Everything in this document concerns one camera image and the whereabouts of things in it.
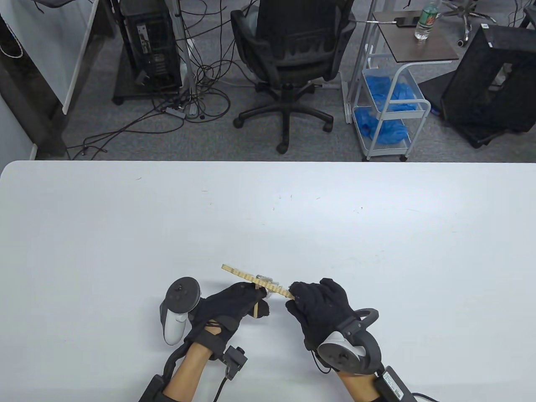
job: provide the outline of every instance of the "gloved hand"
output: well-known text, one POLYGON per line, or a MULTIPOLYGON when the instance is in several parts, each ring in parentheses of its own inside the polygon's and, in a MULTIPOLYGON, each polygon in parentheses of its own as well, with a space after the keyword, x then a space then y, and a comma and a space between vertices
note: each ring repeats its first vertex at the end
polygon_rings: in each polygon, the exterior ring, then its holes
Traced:
POLYGON ((270 314, 268 303, 263 300, 265 297, 265 289, 255 289, 255 284, 239 282, 206 299, 201 298, 189 314, 192 330, 184 338, 184 343, 198 342, 212 350, 211 360, 218 359, 242 318, 247 314, 253 315, 255 304, 259 303, 258 317, 270 314), (219 327, 221 332, 213 335, 205 331, 206 326, 219 327))
MULTIPOLYGON (((285 306, 301 324, 305 347, 315 354, 337 325, 351 316, 360 319, 348 304, 344 289, 333 279, 324 278, 320 284, 295 282, 289 291, 296 300, 289 300, 285 306)), ((316 356, 325 367, 330 367, 318 354, 316 356)))

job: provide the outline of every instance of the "label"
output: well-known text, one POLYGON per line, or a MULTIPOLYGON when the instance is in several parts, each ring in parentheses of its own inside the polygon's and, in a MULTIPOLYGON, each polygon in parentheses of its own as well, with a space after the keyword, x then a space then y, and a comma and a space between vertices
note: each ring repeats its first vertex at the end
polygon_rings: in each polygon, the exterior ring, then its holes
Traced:
POLYGON ((149 44, 149 35, 147 34, 147 27, 144 25, 138 25, 139 41, 142 44, 142 50, 144 54, 151 52, 151 45, 149 44))
POLYGON ((402 400, 402 398, 404 397, 404 393, 402 392, 400 387, 397 385, 397 383, 394 382, 393 377, 391 377, 391 375, 387 371, 385 373, 383 373, 382 377, 383 377, 385 383, 387 384, 387 386, 396 395, 398 400, 402 400))
POLYGON ((419 24, 425 28, 432 28, 435 20, 437 19, 437 11, 426 11, 422 10, 421 18, 419 19, 419 24))

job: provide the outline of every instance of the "white vr controller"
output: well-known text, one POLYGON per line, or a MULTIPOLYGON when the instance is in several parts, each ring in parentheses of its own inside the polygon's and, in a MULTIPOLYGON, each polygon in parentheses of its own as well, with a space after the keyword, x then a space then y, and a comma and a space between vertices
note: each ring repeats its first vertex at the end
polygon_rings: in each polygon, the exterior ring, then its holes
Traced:
POLYGON ((192 277, 177 279, 169 287, 160 305, 160 322, 168 345, 173 346, 181 341, 188 313, 195 309, 200 297, 199 283, 192 277))
POLYGON ((337 327, 317 349, 318 355, 330 366, 347 373, 369 375, 382 363, 382 353, 376 339, 367 332, 379 317, 375 309, 355 311, 362 321, 350 317, 337 327))

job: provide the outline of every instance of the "white panel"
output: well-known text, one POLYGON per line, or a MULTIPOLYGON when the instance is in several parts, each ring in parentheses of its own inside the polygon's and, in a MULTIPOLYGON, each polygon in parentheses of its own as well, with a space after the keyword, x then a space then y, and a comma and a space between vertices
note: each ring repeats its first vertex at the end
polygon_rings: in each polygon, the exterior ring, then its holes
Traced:
POLYGON ((0 96, 0 173, 15 160, 30 159, 33 144, 0 96))
POLYGON ((99 0, 75 0, 50 9, 32 0, 0 0, 0 14, 13 29, 67 114, 99 0))

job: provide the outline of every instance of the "water bottle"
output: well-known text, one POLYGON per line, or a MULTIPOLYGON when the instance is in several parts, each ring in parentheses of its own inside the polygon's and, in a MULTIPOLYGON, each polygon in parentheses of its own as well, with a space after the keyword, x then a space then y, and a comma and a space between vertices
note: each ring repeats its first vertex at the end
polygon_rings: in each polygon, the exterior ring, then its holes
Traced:
POLYGON ((432 26, 437 19, 440 4, 441 0, 430 0, 422 10, 421 18, 419 19, 417 28, 415 29, 415 37, 418 40, 424 41, 428 39, 432 26))

